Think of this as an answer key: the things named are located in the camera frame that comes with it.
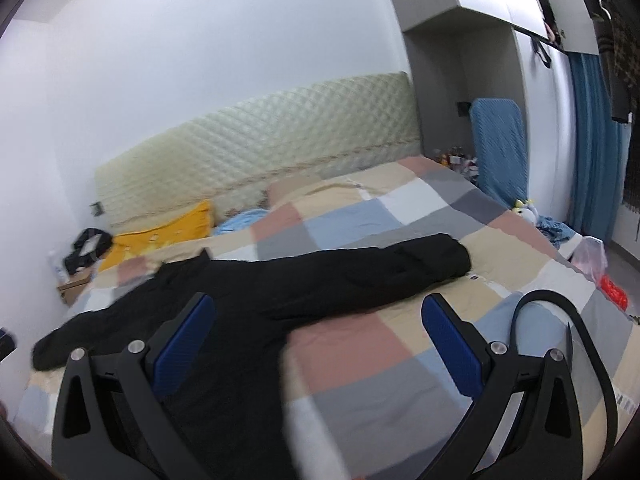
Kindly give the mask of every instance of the silver bolt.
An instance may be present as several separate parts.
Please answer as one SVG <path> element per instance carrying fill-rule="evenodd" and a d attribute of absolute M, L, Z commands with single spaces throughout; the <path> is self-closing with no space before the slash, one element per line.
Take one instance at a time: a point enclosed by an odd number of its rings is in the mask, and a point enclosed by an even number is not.
<path fill-rule="evenodd" d="M 561 351 L 559 351 L 557 348 L 552 348 L 551 352 L 549 352 L 549 355 L 551 355 L 551 358 L 554 361 L 560 362 L 562 361 L 562 359 L 564 359 L 564 354 Z"/>
<path fill-rule="evenodd" d="M 139 354 L 145 349 L 145 342 L 140 341 L 140 339 L 134 339 L 131 343 L 127 345 L 127 350 L 132 354 Z"/>
<path fill-rule="evenodd" d="M 84 348 L 76 348 L 71 352 L 71 360 L 79 361 L 84 357 Z"/>
<path fill-rule="evenodd" d="M 505 345 L 502 341 L 494 341 L 491 343 L 491 352 L 494 354 L 502 355 L 507 353 L 507 345 Z"/>

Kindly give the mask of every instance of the wooden nightstand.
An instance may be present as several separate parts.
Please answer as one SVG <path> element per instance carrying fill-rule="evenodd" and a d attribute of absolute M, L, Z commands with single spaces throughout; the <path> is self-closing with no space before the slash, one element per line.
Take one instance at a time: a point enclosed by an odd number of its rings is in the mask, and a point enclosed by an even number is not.
<path fill-rule="evenodd" d="M 91 282 L 92 269 L 83 269 L 76 272 L 70 277 L 69 281 L 57 286 L 60 298 L 68 306 L 74 304 L 74 301 L 80 296 L 80 293 Z"/>

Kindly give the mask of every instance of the bedsheet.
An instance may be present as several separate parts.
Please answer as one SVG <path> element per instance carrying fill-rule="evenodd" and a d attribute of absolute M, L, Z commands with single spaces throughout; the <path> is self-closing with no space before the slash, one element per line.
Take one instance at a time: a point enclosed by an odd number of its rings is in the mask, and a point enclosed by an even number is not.
<path fill-rule="evenodd" d="M 287 439 L 306 480 L 414 480 L 470 405 L 460 396 L 420 321 L 424 296 L 440 292 L 487 340 L 508 340 L 523 294 L 556 290 L 580 311 L 614 385 L 619 431 L 640 400 L 640 327 L 617 309 L 531 225 L 453 171 L 421 156 L 311 184 L 248 229 L 192 240 L 100 273 L 68 316 L 105 308 L 148 279 L 163 261 L 195 256 L 268 260 L 335 248 L 390 244 L 445 232 L 469 250 L 463 278 L 369 314 L 293 332 L 282 357 Z M 518 321 L 520 352 L 565 348 L 568 319 L 532 304 Z M 606 418 L 602 394 L 574 336 L 572 377 L 584 443 L 584 477 L 597 466 Z M 62 370 L 33 372 L 14 423 L 50 458 Z M 508 412 L 517 409 L 514 396 Z M 481 465 L 498 455 L 501 425 Z"/>

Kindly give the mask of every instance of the quilted headboard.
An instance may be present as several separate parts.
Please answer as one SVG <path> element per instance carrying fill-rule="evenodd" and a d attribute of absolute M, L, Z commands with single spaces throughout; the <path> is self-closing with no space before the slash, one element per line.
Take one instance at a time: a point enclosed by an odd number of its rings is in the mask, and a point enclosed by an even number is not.
<path fill-rule="evenodd" d="M 420 153 L 405 73 L 327 81 L 250 99 L 144 140 L 97 168 L 114 232 L 139 230 L 209 198 L 218 220 L 256 207 L 274 180 L 331 178 Z"/>

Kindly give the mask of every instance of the white bottle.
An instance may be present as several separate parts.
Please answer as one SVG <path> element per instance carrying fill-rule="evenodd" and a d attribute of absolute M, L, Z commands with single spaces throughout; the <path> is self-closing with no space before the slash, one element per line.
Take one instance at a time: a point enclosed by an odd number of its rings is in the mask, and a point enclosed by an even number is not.
<path fill-rule="evenodd" d="M 65 267 L 63 267 L 62 263 L 56 258 L 56 251 L 49 251 L 47 261 L 60 283 L 69 281 L 69 275 L 66 273 Z"/>

